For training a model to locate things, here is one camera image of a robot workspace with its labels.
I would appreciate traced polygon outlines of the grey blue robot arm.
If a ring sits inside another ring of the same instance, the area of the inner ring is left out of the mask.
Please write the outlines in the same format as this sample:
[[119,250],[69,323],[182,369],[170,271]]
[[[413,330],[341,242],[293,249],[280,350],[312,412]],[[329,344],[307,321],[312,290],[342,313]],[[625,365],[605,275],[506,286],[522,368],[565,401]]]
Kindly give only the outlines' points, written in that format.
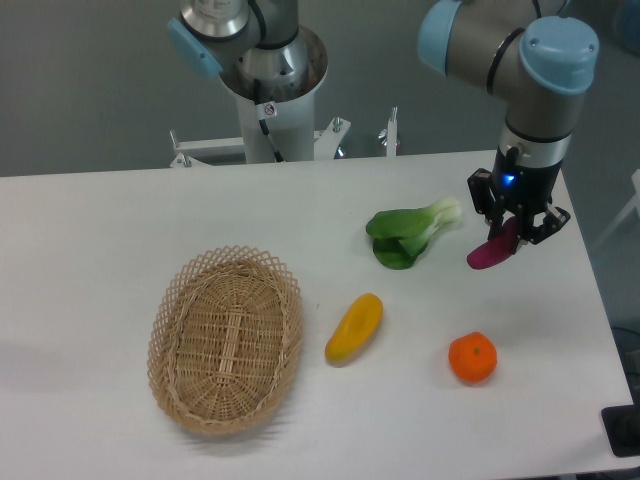
[[[561,16],[560,1],[439,1],[418,34],[420,60],[507,105],[491,170],[468,180],[489,227],[487,247],[513,254],[559,232],[569,214],[552,190],[592,84],[596,33]],[[234,95],[250,163],[329,159],[339,141],[317,135],[314,95],[328,60],[294,1],[185,1],[167,25],[190,68]]]

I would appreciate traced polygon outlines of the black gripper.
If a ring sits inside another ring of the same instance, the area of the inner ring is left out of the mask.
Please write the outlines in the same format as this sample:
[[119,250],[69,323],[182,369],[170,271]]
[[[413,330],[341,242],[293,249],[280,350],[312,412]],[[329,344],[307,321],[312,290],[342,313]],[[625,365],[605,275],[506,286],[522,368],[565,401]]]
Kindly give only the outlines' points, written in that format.
[[[522,166],[498,149],[492,172],[480,168],[467,179],[474,209],[489,227],[488,240],[500,234],[506,209],[516,211],[515,252],[525,243],[541,243],[570,221],[568,211],[549,204],[561,165]],[[533,214],[544,211],[542,223],[535,226]]]

